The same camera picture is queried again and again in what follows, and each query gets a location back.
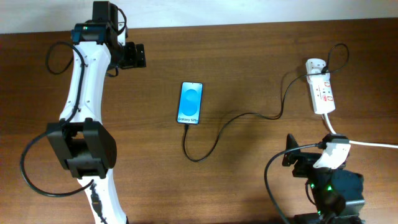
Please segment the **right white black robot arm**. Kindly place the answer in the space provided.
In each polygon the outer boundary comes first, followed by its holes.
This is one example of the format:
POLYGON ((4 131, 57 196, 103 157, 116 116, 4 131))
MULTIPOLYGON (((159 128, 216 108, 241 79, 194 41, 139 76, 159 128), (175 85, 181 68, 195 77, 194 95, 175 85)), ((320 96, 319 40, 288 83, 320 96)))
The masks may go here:
POLYGON ((306 194, 312 194, 316 213, 295 215, 295 223, 364 223, 363 175, 345 169, 349 139, 327 134, 316 147, 322 153, 302 152, 292 134, 287 135, 283 166, 294 166, 292 175, 305 178, 306 194))

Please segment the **white wall charger plug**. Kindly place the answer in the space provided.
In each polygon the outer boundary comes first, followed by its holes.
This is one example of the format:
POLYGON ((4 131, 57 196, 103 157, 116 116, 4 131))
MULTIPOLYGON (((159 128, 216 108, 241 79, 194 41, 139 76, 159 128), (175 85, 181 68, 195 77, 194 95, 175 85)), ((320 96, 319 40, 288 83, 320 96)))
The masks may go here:
POLYGON ((319 58, 310 58, 306 61, 305 67, 308 75, 319 74, 325 67, 326 62, 319 58))

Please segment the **blue screen Galaxy smartphone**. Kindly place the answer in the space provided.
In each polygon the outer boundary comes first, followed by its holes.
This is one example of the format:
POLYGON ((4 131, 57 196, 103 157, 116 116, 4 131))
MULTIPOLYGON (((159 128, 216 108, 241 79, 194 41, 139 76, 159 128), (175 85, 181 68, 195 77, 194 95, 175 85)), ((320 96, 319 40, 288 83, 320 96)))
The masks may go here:
POLYGON ((183 82, 178 104, 177 122, 182 124, 198 124, 200 122, 203 84, 183 82))

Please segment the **white power strip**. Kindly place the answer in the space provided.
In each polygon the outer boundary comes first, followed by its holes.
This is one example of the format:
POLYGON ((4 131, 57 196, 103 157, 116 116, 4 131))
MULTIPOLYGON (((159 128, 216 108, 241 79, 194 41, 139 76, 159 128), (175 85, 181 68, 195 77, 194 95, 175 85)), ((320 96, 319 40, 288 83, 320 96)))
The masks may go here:
POLYGON ((307 77, 315 114, 328 114, 335 110, 335 100, 331 90, 330 74, 307 77))

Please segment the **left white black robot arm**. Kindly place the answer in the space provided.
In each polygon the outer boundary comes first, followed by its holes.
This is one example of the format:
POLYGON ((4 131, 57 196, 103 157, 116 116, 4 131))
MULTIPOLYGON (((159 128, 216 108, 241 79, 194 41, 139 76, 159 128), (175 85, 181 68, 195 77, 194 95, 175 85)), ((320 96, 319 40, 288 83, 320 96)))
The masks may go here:
POLYGON ((47 136, 61 166, 86 193, 96 223, 127 223, 118 199, 113 169, 116 141, 103 126, 101 105, 109 71, 144 68, 143 44, 126 42, 127 20, 109 1, 93 3, 92 18, 72 30, 72 80, 59 121, 47 136))

